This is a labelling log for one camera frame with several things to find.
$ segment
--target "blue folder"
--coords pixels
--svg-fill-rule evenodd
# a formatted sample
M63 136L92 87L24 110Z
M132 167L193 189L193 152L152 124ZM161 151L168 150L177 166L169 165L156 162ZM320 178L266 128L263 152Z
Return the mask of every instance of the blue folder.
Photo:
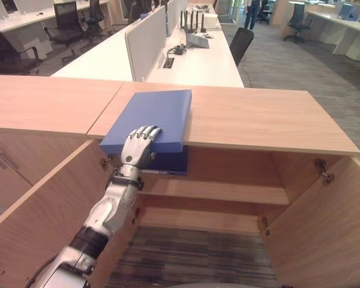
M100 148L106 154L120 154L125 139L134 129L156 125L162 131L155 139L152 151L182 152L191 100L191 90L135 93L100 143Z

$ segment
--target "computer monitor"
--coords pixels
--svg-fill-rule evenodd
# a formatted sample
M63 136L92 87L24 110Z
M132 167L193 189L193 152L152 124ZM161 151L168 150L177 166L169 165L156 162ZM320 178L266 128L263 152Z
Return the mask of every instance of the computer monitor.
M339 19L343 19L343 20L348 20L349 15L352 12L352 5L348 4L348 3L344 3L344 5L342 6L337 18Z
M352 4L352 11L349 14L348 20L357 21L360 18L360 4Z
M13 13L17 11L16 4L13 2L13 0L1 0L1 1L8 13Z

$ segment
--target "robotic hand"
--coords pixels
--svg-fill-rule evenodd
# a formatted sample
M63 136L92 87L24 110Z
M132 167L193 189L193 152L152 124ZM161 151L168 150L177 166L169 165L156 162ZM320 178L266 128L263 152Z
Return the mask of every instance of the robotic hand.
M104 197L91 209L71 243L51 259L36 288L90 287L82 275L92 273L109 238L123 225L136 200L137 190L143 188L140 170L152 161L151 146L160 132L156 126L145 126L127 136L121 152L122 166L110 178Z

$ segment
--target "cable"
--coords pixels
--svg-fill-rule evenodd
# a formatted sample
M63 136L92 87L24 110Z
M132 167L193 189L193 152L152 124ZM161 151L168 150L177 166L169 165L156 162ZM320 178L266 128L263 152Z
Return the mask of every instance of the cable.
M248 71L246 70L246 69L244 69L244 68L242 68L243 70L244 70L244 72L247 74L247 76L248 76L248 80L250 81L250 87L249 88L253 88L253 85L252 85L252 80L251 80L251 77L250 77L250 75L249 75L249 73L248 73Z
M32 286L32 284L35 282L36 278L39 276L39 274L45 269L45 267L47 267L49 264L51 264L57 257L57 254L54 255L51 259L49 259L46 263L44 263L37 271L36 273L32 276L31 279L29 279L29 281L27 282L27 284L25 285L25 288L30 288Z

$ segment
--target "wooden countertop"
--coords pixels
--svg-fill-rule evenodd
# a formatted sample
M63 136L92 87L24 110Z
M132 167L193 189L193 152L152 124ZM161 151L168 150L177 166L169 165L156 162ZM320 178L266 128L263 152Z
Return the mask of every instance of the wooden countertop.
M0 76L0 128L103 138L137 91L192 89L190 146L355 155L305 91Z
M122 84L0 75L0 128L86 134Z
M90 129L102 138L138 91L192 89L190 146L355 155L359 149L305 91L125 82Z

